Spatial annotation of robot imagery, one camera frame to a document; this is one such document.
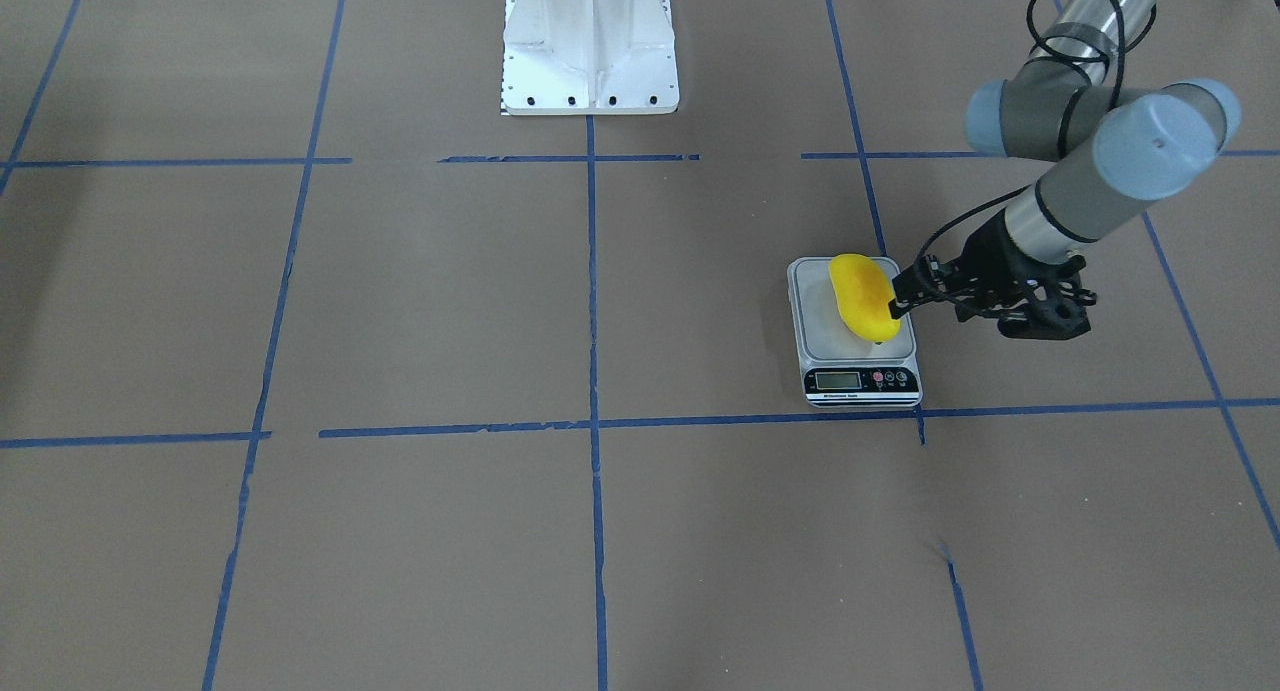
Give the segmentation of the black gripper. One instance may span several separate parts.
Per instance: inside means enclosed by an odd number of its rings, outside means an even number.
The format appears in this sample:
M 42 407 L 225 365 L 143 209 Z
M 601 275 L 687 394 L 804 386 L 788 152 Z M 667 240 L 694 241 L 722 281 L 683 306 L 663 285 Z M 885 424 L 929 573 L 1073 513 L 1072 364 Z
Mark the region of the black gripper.
M 1011 264 L 1018 257 L 1042 258 L 1024 252 L 1009 230 L 1006 211 L 993 214 L 968 237 L 959 258 L 936 276 L 934 255 L 919 255 L 910 267 L 893 278 L 891 319 L 902 319 L 922 305 L 946 303 L 960 308 L 965 317 L 998 319 L 1011 308 L 1009 294 L 1012 282 Z

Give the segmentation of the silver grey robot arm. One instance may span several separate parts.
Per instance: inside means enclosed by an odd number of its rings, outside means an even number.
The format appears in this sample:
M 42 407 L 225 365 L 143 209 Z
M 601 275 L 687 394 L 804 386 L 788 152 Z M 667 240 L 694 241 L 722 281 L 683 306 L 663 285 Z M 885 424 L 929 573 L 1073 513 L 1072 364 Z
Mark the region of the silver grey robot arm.
M 1212 79 L 1126 88 L 1128 58 L 1158 0 L 1068 0 L 1039 29 L 1011 79 L 977 90 L 965 114 L 979 154 L 1048 163 L 1024 189 L 987 203 L 993 216 L 957 258 L 927 246 L 892 282 L 884 311 L 901 319 L 943 303 L 959 321 L 993 319 L 1004 337 L 1069 340 L 1097 302 L 1082 282 L 1084 250 L 1189 188 L 1235 138 L 1242 107 Z

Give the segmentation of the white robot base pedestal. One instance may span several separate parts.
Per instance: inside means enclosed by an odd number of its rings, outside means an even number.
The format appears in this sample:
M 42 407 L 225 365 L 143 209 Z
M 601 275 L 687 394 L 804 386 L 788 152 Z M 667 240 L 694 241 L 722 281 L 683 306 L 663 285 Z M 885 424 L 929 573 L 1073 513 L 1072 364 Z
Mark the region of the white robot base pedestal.
M 504 0 L 500 111 L 671 114 L 681 102 L 672 0 Z

